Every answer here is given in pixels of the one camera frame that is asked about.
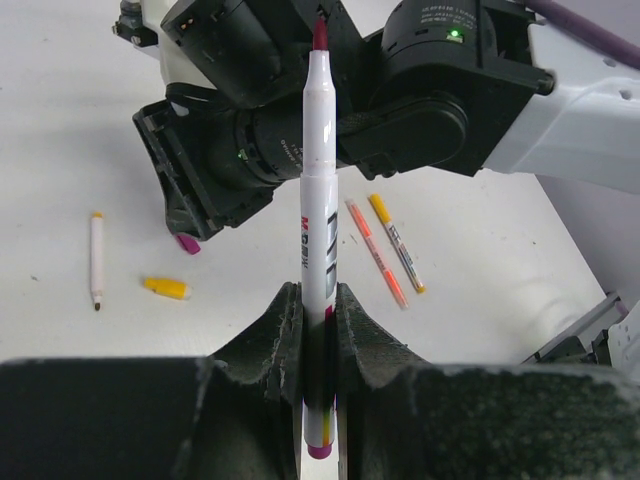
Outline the orange highlighter pen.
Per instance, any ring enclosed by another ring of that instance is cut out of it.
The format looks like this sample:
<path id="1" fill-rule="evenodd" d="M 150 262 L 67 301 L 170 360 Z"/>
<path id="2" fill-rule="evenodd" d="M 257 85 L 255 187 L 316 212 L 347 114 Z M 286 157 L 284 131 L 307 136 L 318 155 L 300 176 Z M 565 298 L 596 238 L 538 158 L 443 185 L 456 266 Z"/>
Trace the orange highlighter pen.
<path id="1" fill-rule="evenodd" d="M 356 203 L 351 199 L 346 199 L 345 205 L 357 229 L 359 230 L 361 236 L 363 237 L 363 240 L 367 248 L 369 249 L 369 252 L 371 253 L 374 262 L 376 263 L 376 266 L 381 272 L 385 280 L 385 283 L 389 288 L 394 300 L 402 310 L 408 309 L 409 304 L 406 299 L 406 296 L 402 288 L 400 287 L 399 282 L 396 279 L 395 275 L 393 274 L 393 272 L 387 265 L 387 262 L 383 259 L 381 253 L 379 252 L 379 249 L 377 248 L 377 245 L 374 241 L 373 233 L 367 221 L 365 220 L 361 210 L 356 205 Z"/>

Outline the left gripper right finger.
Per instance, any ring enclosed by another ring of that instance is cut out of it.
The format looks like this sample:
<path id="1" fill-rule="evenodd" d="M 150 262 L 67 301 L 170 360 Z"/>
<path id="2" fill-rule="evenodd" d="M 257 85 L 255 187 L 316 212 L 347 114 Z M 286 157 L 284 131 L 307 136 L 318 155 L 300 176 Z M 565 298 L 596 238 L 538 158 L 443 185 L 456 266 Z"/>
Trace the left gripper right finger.
<path id="1" fill-rule="evenodd" d="M 635 479 L 639 389 L 609 367 L 435 365 L 337 297 L 343 479 Z"/>

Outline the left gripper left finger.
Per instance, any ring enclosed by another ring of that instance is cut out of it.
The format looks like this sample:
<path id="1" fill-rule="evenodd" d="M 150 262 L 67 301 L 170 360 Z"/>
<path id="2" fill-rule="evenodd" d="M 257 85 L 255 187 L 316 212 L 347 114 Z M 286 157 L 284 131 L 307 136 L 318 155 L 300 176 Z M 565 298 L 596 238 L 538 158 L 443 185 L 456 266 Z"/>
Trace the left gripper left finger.
<path id="1" fill-rule="evenodd" d="M 1 366 L 5 479 L 296 479 L 300 288 L 201 357 Z"/>

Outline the white marker yellow end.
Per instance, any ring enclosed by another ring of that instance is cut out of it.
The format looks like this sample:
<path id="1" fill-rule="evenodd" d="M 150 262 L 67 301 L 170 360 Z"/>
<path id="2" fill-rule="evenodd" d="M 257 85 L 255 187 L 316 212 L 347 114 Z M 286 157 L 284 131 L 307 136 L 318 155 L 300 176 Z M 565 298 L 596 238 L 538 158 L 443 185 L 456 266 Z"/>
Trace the white marker yellow end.
<path id="1" fill-rule="evenodd" d="M 386 234 L 389 237 L 389 240 L 394 247 L 397 256 L 399 257 L 399 260 L 404 270 L 406 271 L 413 288 L 419 294 L 425 293 L 426 286 L 420 279 L 413 259 L 411 258 L 405 243 L 403 242 L 395 224 L 393 223 L 392 217 L 381 196 L 378 194 L 372 194 L 368 197 L 368 200 L 374 212 L 376 213 L 377 218 L 384 227 Z"/>

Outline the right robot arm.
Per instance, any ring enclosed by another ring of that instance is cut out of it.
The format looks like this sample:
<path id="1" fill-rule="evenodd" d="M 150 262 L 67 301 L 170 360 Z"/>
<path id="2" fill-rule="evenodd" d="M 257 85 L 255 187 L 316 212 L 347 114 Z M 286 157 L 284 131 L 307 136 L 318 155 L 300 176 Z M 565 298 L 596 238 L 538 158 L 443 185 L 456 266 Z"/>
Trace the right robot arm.
<path id="1" fill-rule="evenodd" d="M 489 169 L 639 190 L 639 47 L 556 1 L 400 1 L 362 36 L 340 1 L 124 1 L 163 100 L 134 124 L 169 231 L 238 227 L 302 170 L 302 90 L 328 29 L 337 159 L 367 179 Z"/>

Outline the purple pen cap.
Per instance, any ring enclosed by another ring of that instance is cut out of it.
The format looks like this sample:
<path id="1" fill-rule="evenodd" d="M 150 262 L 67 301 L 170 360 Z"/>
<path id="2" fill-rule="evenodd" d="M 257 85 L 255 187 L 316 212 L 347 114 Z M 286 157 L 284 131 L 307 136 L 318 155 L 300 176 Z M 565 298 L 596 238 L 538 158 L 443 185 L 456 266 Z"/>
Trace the purple pen cap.
<path id="1" fill-rule="evenodd" d="M 176 241 L 181 248 L 190 255 L 196 255 L 200 252 L 201 248 L 197 240 L 189 235 L 176 235 Z"/>

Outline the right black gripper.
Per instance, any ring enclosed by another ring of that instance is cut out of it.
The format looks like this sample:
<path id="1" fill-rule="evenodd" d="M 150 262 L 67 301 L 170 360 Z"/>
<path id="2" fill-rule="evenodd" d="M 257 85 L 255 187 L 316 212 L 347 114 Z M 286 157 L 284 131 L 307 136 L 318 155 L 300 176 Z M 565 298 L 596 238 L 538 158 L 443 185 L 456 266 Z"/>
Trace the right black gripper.
<path id="1" fill-rule="evenodd" d="M 246 178 L 246 169 L 233 172 L 232 179 L 215 171 L 216 153 L 224 167 L 243 162 L 232 137 L 215 137 L 212 115 L 191 109 L 180 116 L 164 100 L 143 107 L 133 123 L 158 177 L 172 235 L 210 239 L 226 227 L 239 227 L 273 200 L 272 186 L 237 183 Z"/>

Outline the white pen purple end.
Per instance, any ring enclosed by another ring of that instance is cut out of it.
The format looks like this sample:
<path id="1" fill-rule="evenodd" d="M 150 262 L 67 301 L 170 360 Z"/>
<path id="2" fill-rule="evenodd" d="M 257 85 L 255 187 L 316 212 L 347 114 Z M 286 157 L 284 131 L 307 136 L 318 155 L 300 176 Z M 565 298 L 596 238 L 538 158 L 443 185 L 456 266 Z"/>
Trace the white pen purple end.
<path id="1" fill-rule="evenodd" d="M 311 458 L 332 452 L 335 429 L 334 340 L 337 295 L 338 177 L 336 90 L 327 25 L 314 27 L 303 90 L 300 177 L 304 440 Z"/>

